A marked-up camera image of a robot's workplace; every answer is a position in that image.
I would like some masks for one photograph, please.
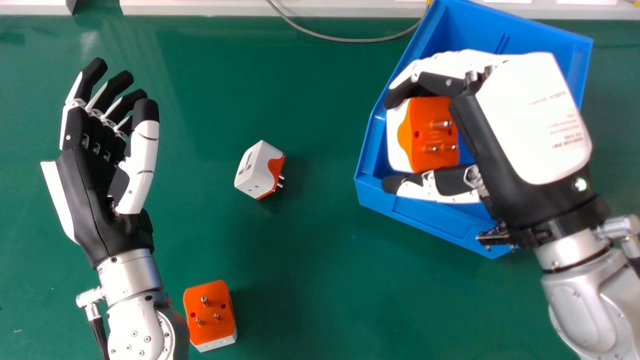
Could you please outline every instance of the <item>robotic arm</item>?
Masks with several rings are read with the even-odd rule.
[[[554,329],[581,359],[640,359],[640,221],[609,218],[593,191],[591,139],[553,55],[465,50],[417,60],[390,84],[387,121],[404,116],[409,98],[434,95],[452,98],[475,163],[391,176],[385,191],[482,202],[498,226],[477,239],[534,251]]]
[[[115,100],[133,84],[127,71],[91,97],[106,71],[96,58],[80,72],[62,111],[62,153],[41,163],[65,234],[84,249],[100,279],[76,304],[104,360],[187,359],[186,323],[163,292],[153,227],[143,209],[156,167],[158,106],[143,90]],[[108,306],[108,339],[101,300]]]

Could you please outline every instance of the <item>blue plastic bin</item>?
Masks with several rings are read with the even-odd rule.
[[[389,83],[411,61],[443,51],[476,49],[495,54],[548,51],[556,56],[579,107],[592,45],[590,38],[470,1],[436,0],[416,30]],[[387,160],[385,90],[371,113],[355,173],[360,204],[491,259],[509,252],[507,246],[496,246],[489,252],[476,240],[478,232],[495,226],[481,204],[437,204],[399,198],[382,190],[381,180],[394,173]],[[460,163],[472,163],[462,139],[460,144]]]

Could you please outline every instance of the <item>gray cable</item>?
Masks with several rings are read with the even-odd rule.
[[[330,37],[328,35],[323,35],[320,33],[316,33],[315,31],[311,31],[309,29],[305,29],[302,26],[296,24],[295,22],[293,22],[288,16],[286,16],[280,9],[278,9],[277,6],[275,6],[275,4],[271,1],[271,0],[265,0],[267,2],[267,4],[270,5],[270,7],[276,11],[276,13],[278,13],[278,15],[280,15],[281,18],[283,18],[284,21],[288,22],[289,25],[293,26],[294,28],[302,31],[303,33],[309,34],[313,37],[317,37],[317,38],[321,38],[321,39],[325,39],[325,40],[331,40],[331,41],[337,41],[337,42],[349,42],[349,43],[372,43],[372,42],[384,42],[384,41],[389,41],[389,40],[395,40],[397,38],[401,38],[409,33],[411,33],[413,30],[415,30],[420,23],[422,22],[422,20],[424,19],[424,15],[420,18],[420,20],[418,20],[412,27],[408,28],[407,30],[404,30],[401,33],[397,33],[395,35],[390,35],[387,37],[381,37],[381,38],[339,38],[339,37]],[[429,5],[427,5],[424,14],[427,14],[427,10],[429,9]]]

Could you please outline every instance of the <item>black and white robotic hand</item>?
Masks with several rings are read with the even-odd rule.
[[[187,359],[186,322],[163,292],[143,209],[156,169],[158,105],[143,90],[116,100],[133,84],[127,71],[91,97],[106,72],[100,58],[80,72],[62,111],[61,154],[41,163],[65,234],[84,249],[100,279],[76,303],[104,360]],[[108,306],[108,338],[101,300]]]
[[[581,359],[640,359],[640,221],[610,218],[594,192],[591,139],[553,54],[463,50],[416,60],[387,89],[387,122],[401,121],[418,96],[451,98],[475,163],[390,176],[384,190],[482,202],[497,227],[477,239],[535,253],[554,329]]]

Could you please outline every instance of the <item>green table surface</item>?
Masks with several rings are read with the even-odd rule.
[[[414,20],[302,19],[333,35]],[[595,40],[584,117],[593,179],[615,215],[637,211],[636,22],[550,22]],[[363,208],[353,183],[371,108],[409,37],[311,38],[277,18],[0,17],[0,359],[98,359],[75,296],[98,285],[61,230],[39,161],[58,156],[60,110],[93,57],[158,101],[148,197],[156,259],[177,309],[224,279],[238,341],[193,359],[576,359],[556,336],[532,254],[489,260]],[[287,155],[284,191],[233,187],[260,139]]]

